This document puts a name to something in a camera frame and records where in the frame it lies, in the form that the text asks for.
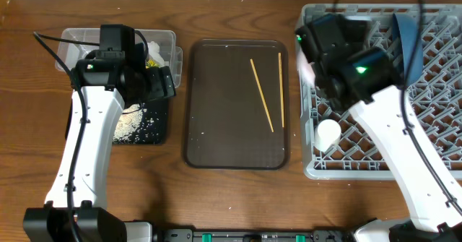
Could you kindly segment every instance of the green light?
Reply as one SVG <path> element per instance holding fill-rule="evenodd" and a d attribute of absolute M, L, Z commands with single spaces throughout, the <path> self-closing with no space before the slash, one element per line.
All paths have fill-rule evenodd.
<path fill-rule="evenodd" d="M 367 68 L 359 66 L 359 67 L 356 67 L 356 70 L 358 71 L 359 74 L 363 74 L 367 71 Z"/>

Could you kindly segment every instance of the wooden table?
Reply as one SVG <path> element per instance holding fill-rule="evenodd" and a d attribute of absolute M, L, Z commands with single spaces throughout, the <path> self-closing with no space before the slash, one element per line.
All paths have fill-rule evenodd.
<path fill-rule="evenodd" d="M 412 3 L 415 0 L 343 0 Z M 182 85 L 162 146 L 114 146 L 108 211 L 163 228 L 347 228 L 408 215 L 394 181 L 311 181 L 302 171 L 294 28 L 308 3 L 332 0 L 12 0 L 0 30 L 0 241 L 24 241 L 27 207 L 41 207 L 61 162 L 71 102 L 67 76 L 32 36 L 123 23 L 173 30 L 183 48 Z M 461 3 L 462 0 L 427 0 Z M 191 46 L 202 38 L 279 40 L 289 53 L 290 160 L 278 171 L 199 170 L 182 157 Z M 58 43 L 47 44 L 57 50 Z"/>

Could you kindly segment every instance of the chopstick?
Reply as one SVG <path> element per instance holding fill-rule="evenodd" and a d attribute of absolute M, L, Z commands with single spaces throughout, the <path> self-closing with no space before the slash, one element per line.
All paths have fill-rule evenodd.
<path fill-rule="evenodd" d="M 282 128 L 284 128 L 284 96 L 282 92 L 282 59 L 281 53 L 279 53 L 279 91 L 281 93 L 281 120 L 282 120 Z"/>
<path fill-rule="evenodd" d="M 252 64 L 253 74 L 255 75 L 255 81 L 257 81 L 258 90 L 260 91 L 260 96 L 261 96 L 261 102 L 263 102 L 263 106 L 265 107 L 266 117 L 268 117 L 268 122 L 269 122 L 269 126 L 271 127 L 271 132 L 274 133 L 273 124 L 271 122 L 271 118 L 269 117 L 268 108 L 266 107 L 265 97 L 263 96 L 263 92 L 261 91 L 261 86 L 260 86 L 260 81 L 258 80 L 257 71 L 255 70 L 255 65 L 253 65 L 253 59 L 250 59 L 250 64 Z"/>

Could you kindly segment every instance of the blue object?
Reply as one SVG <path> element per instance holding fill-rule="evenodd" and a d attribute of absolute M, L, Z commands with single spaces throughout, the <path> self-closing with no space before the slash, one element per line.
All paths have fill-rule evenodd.
<path fill-rule="evenodd" d="M 398 65 L 398 70 L 402 73 L 404 78 L 407 69 L 411 70 L 409 75 L 409 80 L 406 83 L 408 86 L 415 83 L 419 80 L 422 75 L 422 70 L 424 68 L 424 54 L 422 49 L 422 44 L 419 45 L 417 52 L 414 56 L 414 62 L 412 63 L 412 68 L 409 68 L 411 62 L 412 52 L 414 51 L 414 44 L 416 40 L 416 34 L 418 30 L 418 24 L 414 18 L 410 17 L 407 14 L 393 14 L 393 27 L 392 27 L 392 37 L 393 40 L 400 38 L 401 47 L 395 50 L 395 57 L 399 54 L 403 54 L 403 62 Z"/>

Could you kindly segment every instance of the transparent container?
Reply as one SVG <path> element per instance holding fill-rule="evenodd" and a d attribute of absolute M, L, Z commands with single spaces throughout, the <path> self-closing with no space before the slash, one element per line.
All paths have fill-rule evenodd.
<path fill-rule="evenodd" d="M 183 50 L 176 47 L 176 35 L 170 30 L 139 30 L 146 38 L 146 42 L 154 41 L 160 47 L 159 54 L 165 61 L 165 65 L 170 67 L 172 73 L 173 83 L 175 87 L 180 86 L 181 83 L 181 70 L 183 66 Z M 61 38 L 68 40 L 78 40 L 90 43 L 100 42 L 100 29 L 99 28 L 68 28 L 65 29 Z M 135 35 L 135 43 L 141 43 L 142 40 L 138 35 Z M 84 46 L 73 43 L 59 43 L 58 56 L 64 63 L 73 69 L 78 60 L 85 58 L 85 56 L 93 50 L 98 49 L 97 46 Z M 55 67 L 63 71 L 63 68 L 55 63 Z"/>

